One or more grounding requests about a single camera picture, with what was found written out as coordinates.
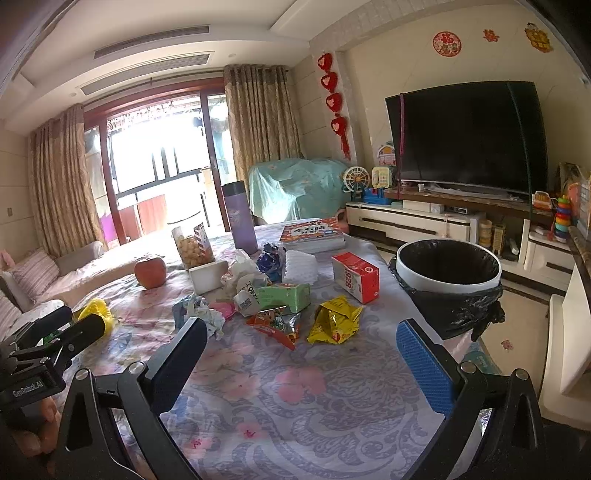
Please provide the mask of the person's left hand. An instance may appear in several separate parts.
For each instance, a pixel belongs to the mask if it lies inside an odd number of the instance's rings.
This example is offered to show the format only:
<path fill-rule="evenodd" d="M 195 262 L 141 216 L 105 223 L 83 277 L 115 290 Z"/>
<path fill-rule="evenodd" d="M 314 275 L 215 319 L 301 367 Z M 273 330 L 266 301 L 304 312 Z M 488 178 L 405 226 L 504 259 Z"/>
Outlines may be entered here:
<path fill-rule="evenodd" d="M 61 413 L 58 411 L 55 401 L 47 397 L 38 403 L 38 413 L 41 424 L 34 431 L 16 431 L 12 433 L 13 439 L 26 457 L 35 457 L 41 454 L 52 453 L 57 445 Z"/>

